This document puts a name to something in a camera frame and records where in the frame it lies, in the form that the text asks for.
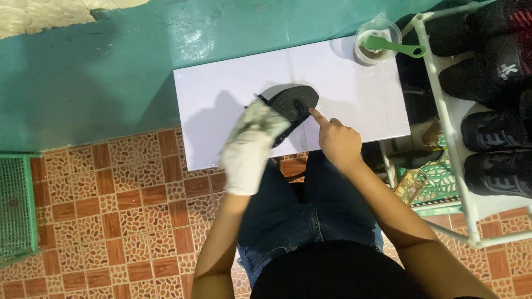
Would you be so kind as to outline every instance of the white glove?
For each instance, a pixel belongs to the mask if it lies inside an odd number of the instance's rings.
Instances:
[[[220,154],[226,170],[226,191],[253,195],[259,191],[270,149],[290,122],[262,101],[255,100],[238,119]]]

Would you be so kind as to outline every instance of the cloth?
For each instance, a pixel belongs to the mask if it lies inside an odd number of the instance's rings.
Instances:
[[[238,252],[251,287],[274,258],[326,240],[350,240],[382,252],[383,238],[366,202],[322,151],[309,153],[300,203],[271,162],[247,207]]]
[[[253,101],[237,120],[220,154],[226,170],[225,190],[234,195],[257,193],[270,149],[290,122],[262,101]]]
[[[256,298],[427,298],[394,260],[373,248],[336,240],[305,244],[272,260]]]

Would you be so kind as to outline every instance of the white shoe rack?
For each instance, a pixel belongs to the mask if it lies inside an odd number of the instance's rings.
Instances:
[[[456,178],[456,187],[460,195],[460,201],[446,202],[440,204],[419,206],[413,208],[414,210],[433,209],[436,207],[445,207],[452,205],[462,205],[462,211],[467,221],[469,235],[462,235],[445,227],[436,225],[432,222],[428,224],[437,231],[447,234],[455,239],[469,244],[475,248],[483,248],[496,244],[513,242],[532,238],[532,230],[524,232],[515,232],[494,238],[481,238],[476,222],[493,214],[516,209],[519,207],[528,207],[529,214],[532,214],[532,199],[520,196],[480,196],[470,192],[467,189],[464,181],[463,164],[466,157],[473,154],[468,150],[462,141],[462,133],[460,131],[460,124],[462,119],[472,113],[489,111],[489,109],[472,101],[465,101],[452,97],[442,91],[439,82],[438,74],[445,68],[450,67],[464,59],[471,58],[474,53],[464,53],[453,57],[438,57],[432,54],[429,44],[429,36],[425,30],[425,23],[435,18],[443,16],[462,13],[465,11],[475,11],[480,7],[494,2],[494,0],[484,2],[471,2],[464,6],[454,7],[452,9],[440,10],[435,12],[418,13],[403,29],[402,35],[405,36],[411,30],[415,30],[419,37],[419,43],[427,48],[427,52],[423,59],[425,60],[425,67],[427,68],[430,85],[432,87],[434,100],[438,109],[439,119],[442,124],[443,134],[446,139],[447,149],[451,161],[451,168]],[[386,149],[384,143],[381,143],[381,151],[385,160],[385,166],[388,175],[392,175],[393,165],[389,159],[386,158]]]

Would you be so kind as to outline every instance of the green handle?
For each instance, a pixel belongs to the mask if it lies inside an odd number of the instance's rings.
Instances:
[[[374,50],[380,50],[380,49],[388,49],[396,52],[401,52],[403,54],[406,54],[412,58],[421,58],[425,53],[427,52],[427,49],[424,46],[409,46],[409,45],[400,45],[396,43],[391,43],[387,41],[385,38],[373,36],[368,36],[368,39],[362,42],[362,46],[374,49]]]

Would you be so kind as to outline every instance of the denim shorts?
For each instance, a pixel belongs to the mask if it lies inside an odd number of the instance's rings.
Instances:
[[[303,190],[298,199],[279,169],[268,162],[238,235],[237,248],[251,288],[272,259],[303,244],[350,240],[383,251],[373,213],[322,151],[309,153]]]

